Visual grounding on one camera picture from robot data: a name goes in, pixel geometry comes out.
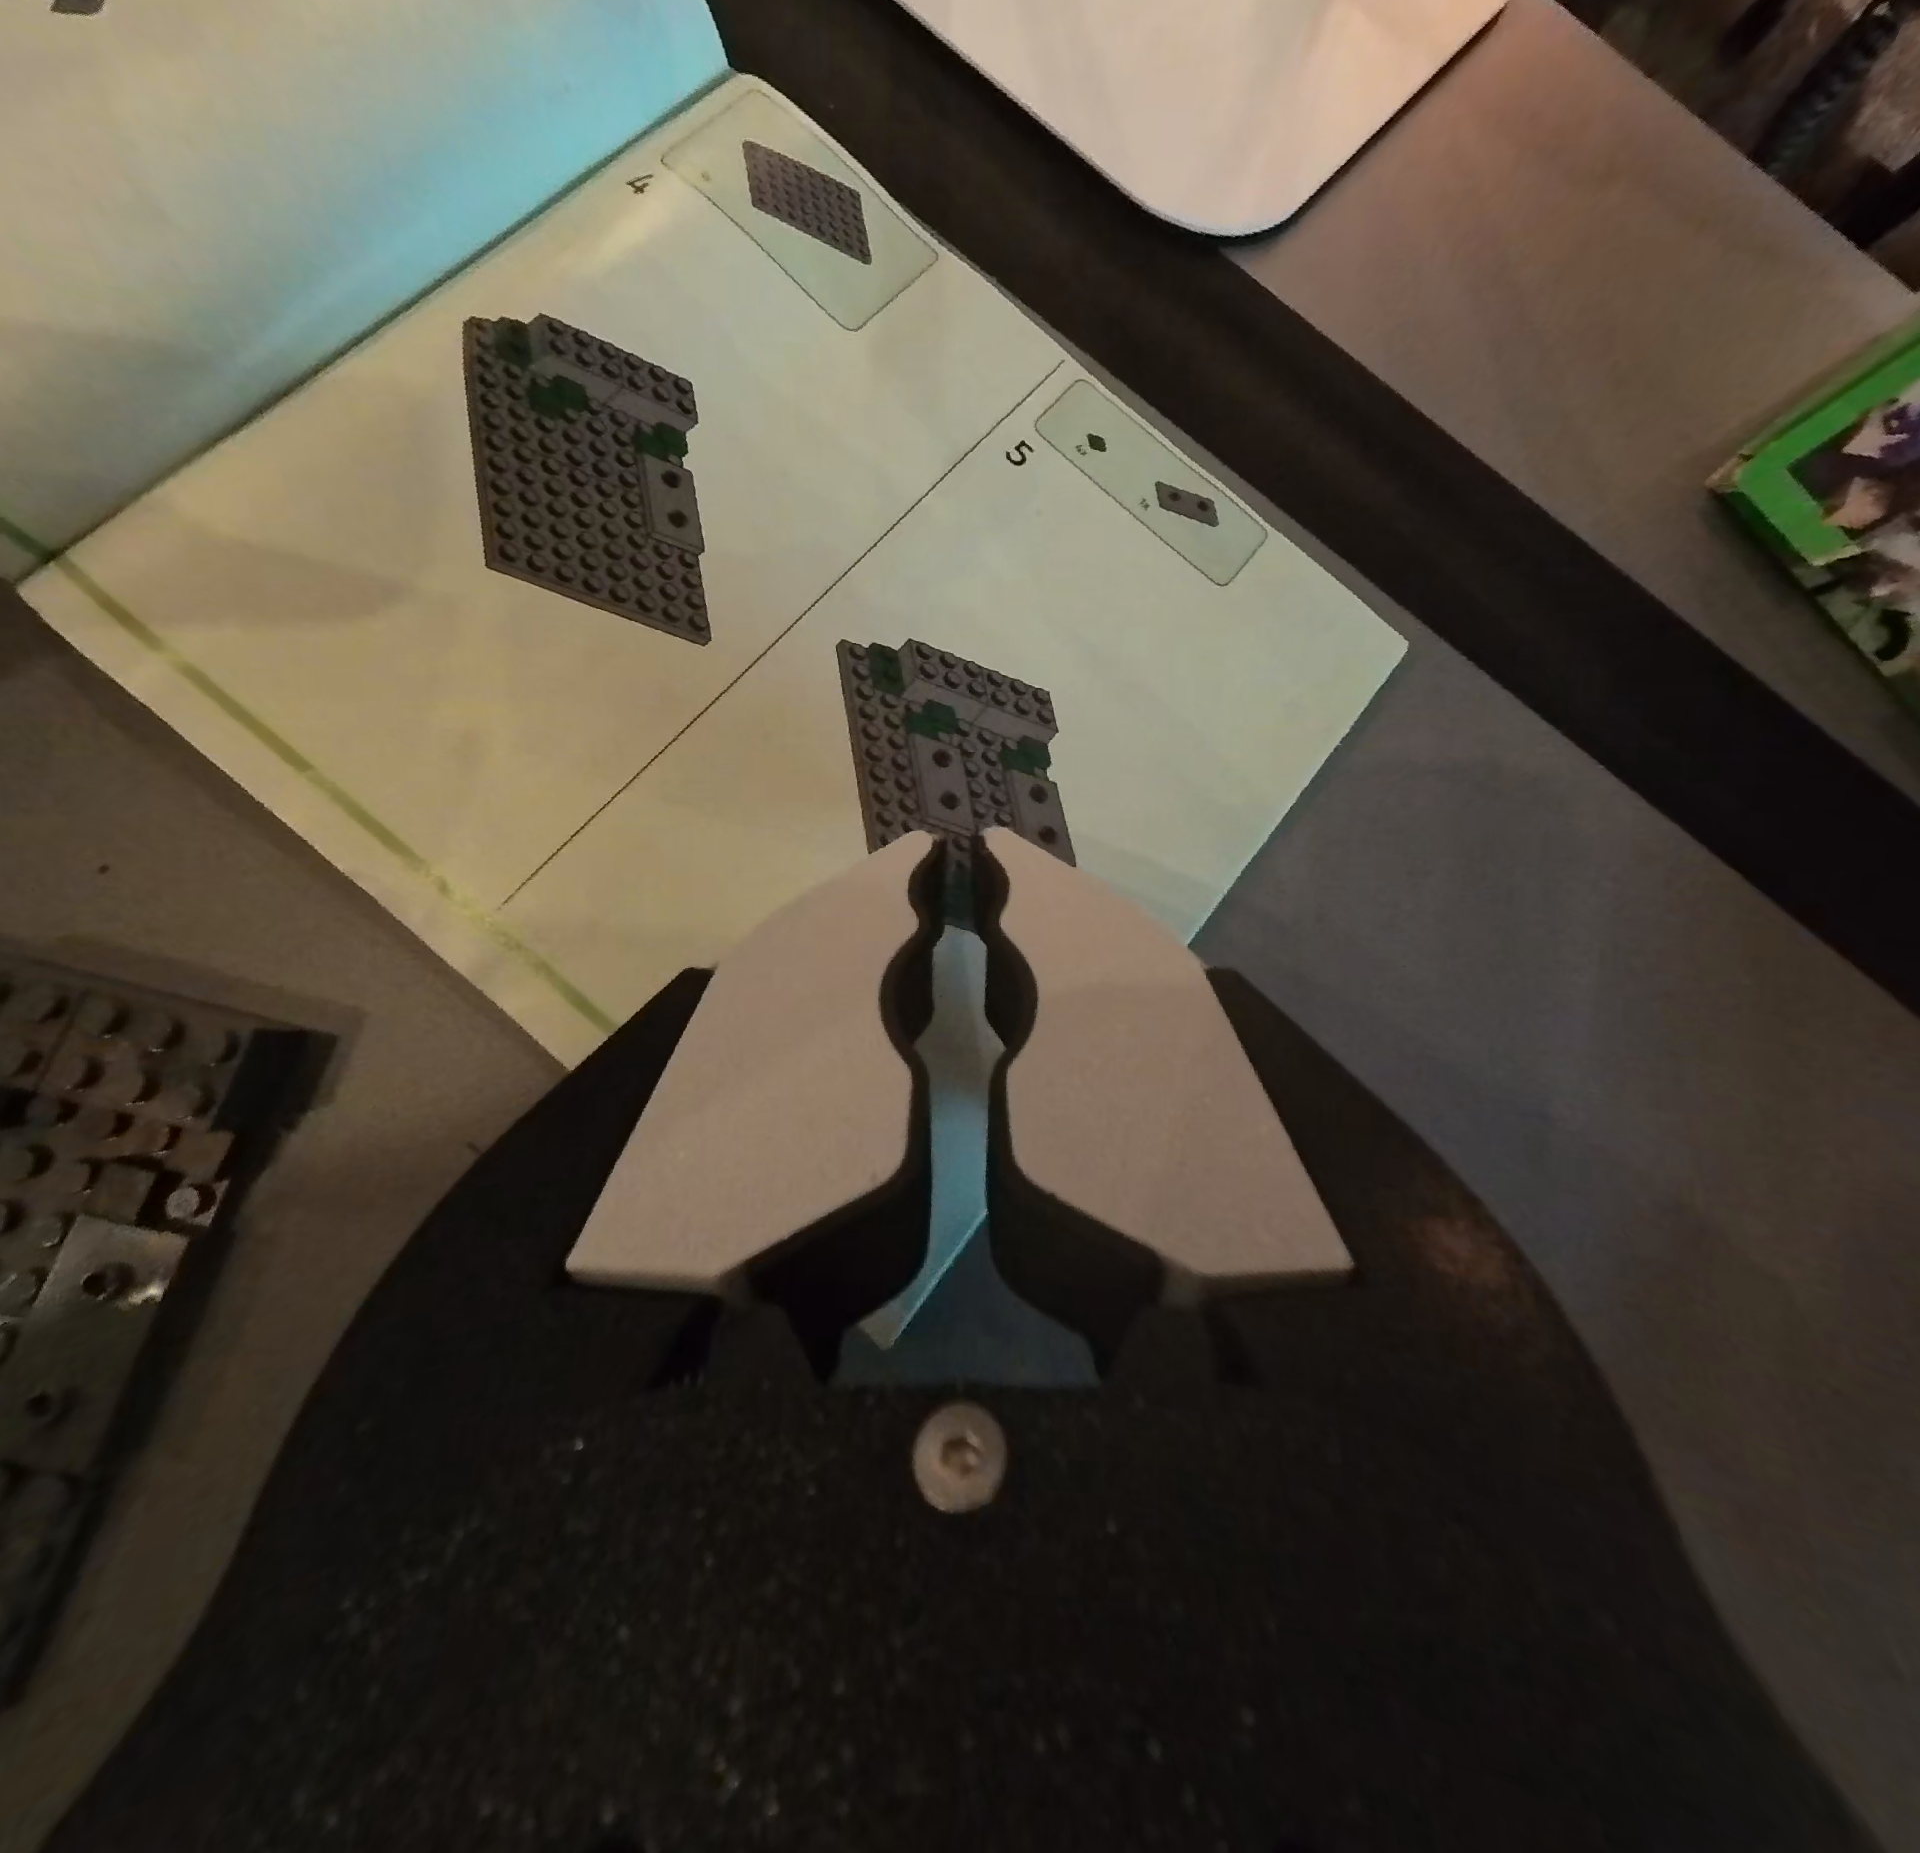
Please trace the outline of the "instruction booklet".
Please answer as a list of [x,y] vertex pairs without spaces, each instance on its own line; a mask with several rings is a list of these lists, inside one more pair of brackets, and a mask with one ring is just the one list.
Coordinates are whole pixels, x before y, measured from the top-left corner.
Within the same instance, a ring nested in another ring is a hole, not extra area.
[[708,0],[5,0],[5,580],[578,1058],[868,852],[1190,938],[1409,655]]

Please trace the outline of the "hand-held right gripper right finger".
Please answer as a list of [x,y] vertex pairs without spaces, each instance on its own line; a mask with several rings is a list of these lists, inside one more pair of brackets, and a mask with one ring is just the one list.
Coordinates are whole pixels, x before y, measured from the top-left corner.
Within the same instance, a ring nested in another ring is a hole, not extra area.
[[1356,1258],[1202,960],[1004,827],[978,854],[989,1238],[1030,1306],[1202,1306]]

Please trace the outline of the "green toy box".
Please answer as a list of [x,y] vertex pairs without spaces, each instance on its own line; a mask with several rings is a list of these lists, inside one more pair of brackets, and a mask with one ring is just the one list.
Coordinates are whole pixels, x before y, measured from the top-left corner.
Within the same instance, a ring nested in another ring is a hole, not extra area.
[[1787,401],[1705,482],[1918,715],[1918,320]]

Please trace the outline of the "grey studded building baseplate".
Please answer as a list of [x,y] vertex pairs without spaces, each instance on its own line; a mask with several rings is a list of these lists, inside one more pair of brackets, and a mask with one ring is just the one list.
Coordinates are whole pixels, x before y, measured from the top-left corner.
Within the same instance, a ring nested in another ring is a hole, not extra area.
[[36,1679],[338,1037],[3,953],[3,1701]]

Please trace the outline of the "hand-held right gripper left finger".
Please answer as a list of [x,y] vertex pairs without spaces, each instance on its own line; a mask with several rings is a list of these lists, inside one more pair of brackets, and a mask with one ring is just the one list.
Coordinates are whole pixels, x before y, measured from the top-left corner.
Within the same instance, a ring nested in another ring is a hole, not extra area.
[[574,1284],[728,1294],[855,1212],[900,1201],[924,1259],[945,845],[904,831],[784,904],[716,964],[566,1258]]

